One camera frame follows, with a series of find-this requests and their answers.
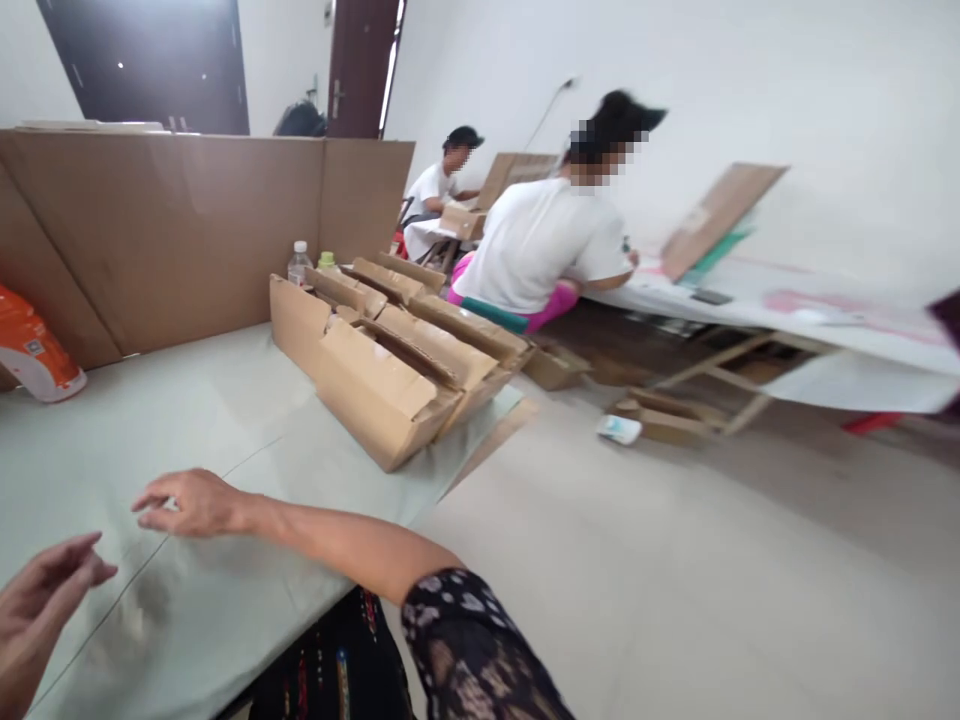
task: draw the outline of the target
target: plastic bottle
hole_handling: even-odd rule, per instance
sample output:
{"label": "plastic bottle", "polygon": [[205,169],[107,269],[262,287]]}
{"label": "plastic bottle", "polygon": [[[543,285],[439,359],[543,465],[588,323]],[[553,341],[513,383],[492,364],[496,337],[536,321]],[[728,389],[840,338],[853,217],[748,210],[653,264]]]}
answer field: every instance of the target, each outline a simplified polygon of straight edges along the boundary
{"label": "plastic bottle", "polygon": [[312,268],[313,263],[307,257],[307,243],[303,240],[297,240],[293,244],[293,257],[287,263],[287,280],[297,287],[303,287],[306,281],[304,268]]}
{"label": "plastic bottle", "polygon": [[83,390],[87,376],[47,330],[33,306],[0,285],[0,364],[41,402]]}
{"label": "plastic bottle", "polygon": [[333,259],[333,253],[329,250],[324,250],[320,253],[320,259],[317,261],[317,270],[322,270],[323,268],[335,268],[337,266],[337,261]]}

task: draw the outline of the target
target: person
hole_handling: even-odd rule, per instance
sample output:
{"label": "person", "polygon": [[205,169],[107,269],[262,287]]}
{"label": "person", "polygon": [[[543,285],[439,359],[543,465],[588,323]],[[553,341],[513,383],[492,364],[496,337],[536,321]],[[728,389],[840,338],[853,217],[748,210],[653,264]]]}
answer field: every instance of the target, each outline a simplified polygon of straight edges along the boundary
{"label": "person", "polygon": [[[412,718],[378,596],[402,608],[429,718],[572,718],[489,586],[449,550],[405,528],[244,493],[199,469],[157,478],[132,510],[148,530],[254,536],[358,584],[253,683],[251,720]],[[40,553],[0,593],[3,720],[26,715],[63,626],[90,588],[116,574],[93,550],[99,538],[84,535]]]}
{"label": "person", "polygon": [[477,135],[476,130],[469,125],[458,127],[443,142],[443,159],[424,170],[410,186],[407,197],[413,200],[401,227],[411,260],[422,258],[433,245],[429,230],[422,225],[424,221],[440,217],[449,199],[465,202],[480,194],[479,190],[459,190],[453,176],[463,169],[470,154],[481,145],[483,138]]}
{"label": "person", "polygon": [[484,239],[457,263],[447,299],[529,318],[533,333],[570,311],[585,288],[625,284],[639,258],[624,253],[623,218],[595,189],[665,115],[622,90],[608,93],[574,133],[555,177],[511,185],[490,208]]}

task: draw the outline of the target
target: black floral clothing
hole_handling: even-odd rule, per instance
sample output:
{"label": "black floral clothing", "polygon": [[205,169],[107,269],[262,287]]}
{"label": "black floral clothing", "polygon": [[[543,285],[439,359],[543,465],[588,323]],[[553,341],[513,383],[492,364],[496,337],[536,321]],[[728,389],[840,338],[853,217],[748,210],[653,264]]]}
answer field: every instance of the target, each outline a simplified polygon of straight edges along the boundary
{"label": "black floral clothing", "polygon": [[[471,572],[423,578],[402,609],[426,720],[568,720],[549,674],[487,584]],[[245,694],[250,720],[410,720],[400,652],[380,599],[354,588]]]}

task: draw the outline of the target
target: black hair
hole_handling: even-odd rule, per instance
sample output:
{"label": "black hair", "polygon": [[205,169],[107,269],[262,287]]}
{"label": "black hair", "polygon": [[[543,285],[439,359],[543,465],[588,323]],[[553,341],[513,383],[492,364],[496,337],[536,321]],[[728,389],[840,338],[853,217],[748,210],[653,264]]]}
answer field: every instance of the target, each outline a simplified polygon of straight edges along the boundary
{"label": "black hair", "polygon": [[645,134],[656,128],[666,114],[666,110],[641,105],[623,90],[609,92],[593,117],[580,123],[580,130],[573,133],[563,162],[599,165],[607,153],[645,139]]}

